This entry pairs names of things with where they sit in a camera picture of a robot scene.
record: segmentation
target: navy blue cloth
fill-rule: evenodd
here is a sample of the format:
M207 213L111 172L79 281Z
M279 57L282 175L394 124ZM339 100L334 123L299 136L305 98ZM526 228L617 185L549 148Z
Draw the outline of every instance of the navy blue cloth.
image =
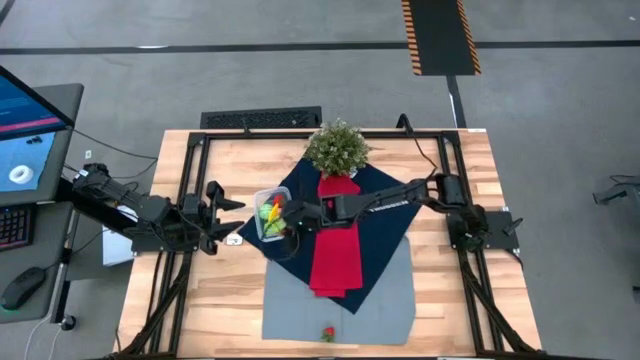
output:
M291 192L293 199L317 201L317 188L320 172L310 161L303 159L280 183ZM368 194L400 185L401 182L383 173L371 165L358 170L353 181L360 187L361 194ZM405 205L364 216L358 224L360 233L360 252L362 256L363 286L357 290L347 290L345 298L331 298L338 305L355 314L364 302L384 269L389 264L400 240L418 213L420 205ZM284 241L262 243L256 232L255 219L252 217L238 233L266 257L282 259L287 257ZM278 263L292 275L309 284L311 265L315 249L315 233L302 237L300 247L294 257Z

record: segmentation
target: white paper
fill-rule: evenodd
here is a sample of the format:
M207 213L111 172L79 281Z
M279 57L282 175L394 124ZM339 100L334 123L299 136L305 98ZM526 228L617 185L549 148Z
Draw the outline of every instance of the white paper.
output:
M122 205L118 206L118 210L131 220L138 222L135 211ZM102 234L102 264L104 266L118 265L133 260L131 239L110 231L104 226L102 230L107 230Z

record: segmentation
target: concrete floor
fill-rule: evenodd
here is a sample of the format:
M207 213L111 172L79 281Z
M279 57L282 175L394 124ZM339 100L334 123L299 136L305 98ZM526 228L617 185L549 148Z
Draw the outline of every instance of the concrete floor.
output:
M640 38L634 0L465 5L476 41ZM397 41L403 29L399 0L17 0L0 47ZM483 75L458 78L462 103L468 126L488 129L507 204L525 219L518 234L544 348L636 359L638 209L624 201L596 207L591 193L610 174L638 173L640 48L479 50L479 57ZM320 105L326 119L363 126L393 125L400 112L414 126L453 126L445 79L413 76L405 50L2 56L0 63L32 86L83 83L78 128L148 155L165 129L197 128L202 111ZM87 149L117 175L146 164L81 137L67 161L80 166ZM151 179L139 179L143 191ZM54 359L112 349L130 268L91 271L97 279L72 287L69 311L80 323L60 335ZM0 358L21 359L35 323L0 326ZM56 330L41 327L30 358L47 358Z

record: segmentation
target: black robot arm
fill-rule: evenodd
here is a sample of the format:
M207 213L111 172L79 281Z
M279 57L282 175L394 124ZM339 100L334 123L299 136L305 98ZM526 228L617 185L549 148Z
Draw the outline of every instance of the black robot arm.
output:
M132 240L132 251L190 252L201 249L217 253L215 241L221 241L244 222L220 223L218 209L227 211L245 206L224 197L224 189L215 181L207 184L207 205L197 194L186 194L174 205L166 197L141 195L120 184L104 164L88 164L73 180L73 191L94 201L111 200L134 210L137 226L125 229Z
M429 182L436 189L429 189ZM430 192L437 192L431 197ZM318 231L350 227L367 214L407 204L422 204L443 214L457 214L465 227L465 242L480 245L488 236L484 208L469 204L457 175L437 174L432 179L415 179L408 184L365 195L322 197L318 204L290 201L282 211L287 226L292 229Z

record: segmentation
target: wooden table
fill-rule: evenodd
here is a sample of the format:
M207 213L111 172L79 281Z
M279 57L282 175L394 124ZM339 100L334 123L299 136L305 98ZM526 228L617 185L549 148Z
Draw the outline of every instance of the wooden table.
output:
M474 202L487 210L503 207L505 202L487 133L459 132ZM188 135L187 130L165 132L151 189L153 194L171 197L175 202ZM243 209L219 212L219 217L223 221L247 220L253 214L253 194L277 186L300 159L305 143L305 140L213 141L206 181L217 180L227 197L247 204ZM373 148L369 162L400 181L424 177L431 170L413 140L368 140L368 143ZM438 163L436 142L426 139L420 140L420 144L427 156ZM198 151L194 159L199 159ZM193 191L197 166L198 161L194 160L189 191ZM207 256L202 252L194 256L179 356L474 355L458 260L449 247L444 216L423 207L410 226L408 236L417 312L406 345L262 340L266 260L260 251L245 242L242 246L221 245L217 256ZM524 341L539 348L538 331L520 265L501 250L488 250L486 257L496 305ZM134 262L119 325L123 346L145 323L155 260L155 254L148 254ZM485 347L490 348L486 313L479 303L478 309L483 322ZM167 349L167 329L172 319L169 312L161 349Z

